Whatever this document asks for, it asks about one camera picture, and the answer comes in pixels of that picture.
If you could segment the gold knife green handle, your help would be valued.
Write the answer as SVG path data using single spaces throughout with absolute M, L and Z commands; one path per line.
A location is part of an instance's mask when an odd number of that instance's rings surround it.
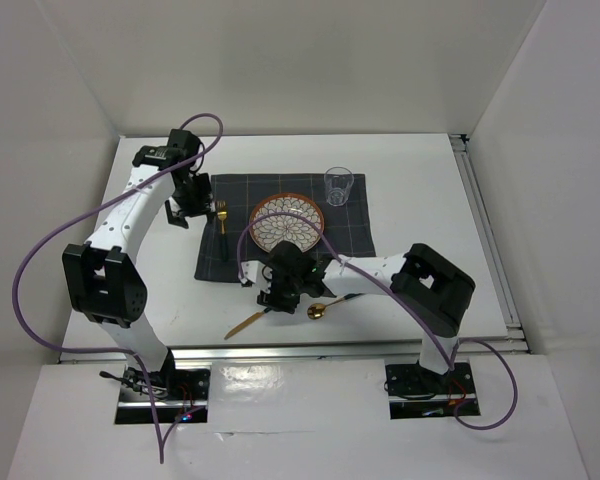
M 232 337 L 234 337 L 235 335 L 239 334 L 240 332 L 242 332 L 247 327 L 251 326 L 253 323 L 255 323 L 257 320 L 259 320 L 261 317 L 263 317 L 264 315 L 266 315 L 269 311 L 270 311 L 270 308 L 265 308 L 265 309 L 263 309 L 261 311 L 258 311 L 256 313 L 252 314 L 247 319 L 245 319 L 244 321 L 242 321 L 241 323 L 239 323 L 238 325 L 236 325 L 235 327 L 233 327 L 231 330 L 229 330 L 226 333 L 226 335 L 224 336 L 224 339 L 225 340 L 231 339 Z

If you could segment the gold fork green handle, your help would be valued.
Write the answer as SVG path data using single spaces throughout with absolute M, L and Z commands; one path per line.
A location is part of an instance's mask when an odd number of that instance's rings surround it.
M 228 218 L 228 209 L 227 209 L 227 203 L 225 201 L 218 200 L 216 202 L 216 216 L 220 222 L 219 245 L 220 245 L 221 260 L 223 262 L 227 262 L 229 260 L 229 245 L 228 245 L 228 235 L 227 235 L 227 228 L 226 228 L 226 221 Z

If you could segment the floral ceramic plate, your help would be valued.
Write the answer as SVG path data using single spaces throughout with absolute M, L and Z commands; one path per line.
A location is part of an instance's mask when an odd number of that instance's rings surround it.
M 265 217 L 250 228 L 251 239 L 265 252 L 281 241 L 294 243 L 307 252 L 316 246 L 324 231 L 324 215 L 319 206 L 296 193 L 272 195 L 262 200 L 251 212 L 250 221 Z

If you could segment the dark grey checked cloth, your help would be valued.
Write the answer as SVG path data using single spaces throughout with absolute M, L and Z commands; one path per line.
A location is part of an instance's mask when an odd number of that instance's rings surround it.
M 293 211 L 323 228 L 336 252 L 355 257 L 376 255 L 371 235 L 366 178 L 356 174 L 345 205 L 334 207 L 326 200 L 322 174 L 220 174 L 211 177 L 215 198 L 227 203 L 225 225 L 215 220 L 204 227 L 194 272 L 198 281 L 236 283 L 241 259 L 262 261 L 279 241 L 307 246 L 312 257 L 327 254 L 317 232 L 289 216 L 275 216 L 259 222 L 253 233 L 242 231 L 253 217 L 276 210 Z

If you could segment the clear drinking glass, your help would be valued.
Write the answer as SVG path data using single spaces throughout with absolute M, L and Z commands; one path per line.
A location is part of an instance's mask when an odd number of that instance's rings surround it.
M 346 204 L 354 184 L 353 173 L 345 167 L 332 167 L 324 174 L 325 197 L 329 205 L 340 207 Z

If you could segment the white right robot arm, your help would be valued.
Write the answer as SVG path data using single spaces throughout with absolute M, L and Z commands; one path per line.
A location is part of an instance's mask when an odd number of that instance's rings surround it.
M 283 241 L 263 261 L 241 261 L 238 279 L 260 289 L 259 305 L 289 314 L 303 295 L 392 298 L 424 332 L 416 379 L 428 392 L 440 391 L 451 379 L 461 322 L 476 288 L 469 275 L 421 243 L 388 257 L 314 258 Z

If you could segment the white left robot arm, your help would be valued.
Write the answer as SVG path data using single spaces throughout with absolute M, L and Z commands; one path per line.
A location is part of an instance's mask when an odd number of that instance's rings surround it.
M 201 140 L 174 129 L 163 146 L 144 146 L 132 161 L 126 199 L 117 203 L 81 245 L 68 245 L 62 263 L 74 310 L 99 325 L 123 349 L 130 388 L 164 399 L 183 377 L 171 350 L 156 336 L 144 310 L 148 291 L 135 261 L 155 216 L 185 228 L 192 217 L 212 219 L 215 205 L 208 174 L 185 160 L 198 154 Z

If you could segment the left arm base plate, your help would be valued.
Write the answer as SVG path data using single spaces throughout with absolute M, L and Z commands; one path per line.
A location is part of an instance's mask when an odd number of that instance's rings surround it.
M 151 424 L 153 417 L 149 389 L 138 371 L 126 369 L 114 375 L 100 371 L 103 379 L 120 384 L 114 423 L 116 425 Z M 177 370 L 169 387 L 152 382 L 157 418 L 160 424 L 202 424 L 208 420 L 208 398 L 211 371 L 209 368 Z

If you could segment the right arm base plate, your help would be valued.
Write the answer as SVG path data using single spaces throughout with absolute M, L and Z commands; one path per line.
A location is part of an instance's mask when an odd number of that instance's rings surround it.
M 445 375 L 417 363 L 385 366 L 384 390 L 392 420 L 479 416 L 473 372 L 468 362 L 455 364 Z

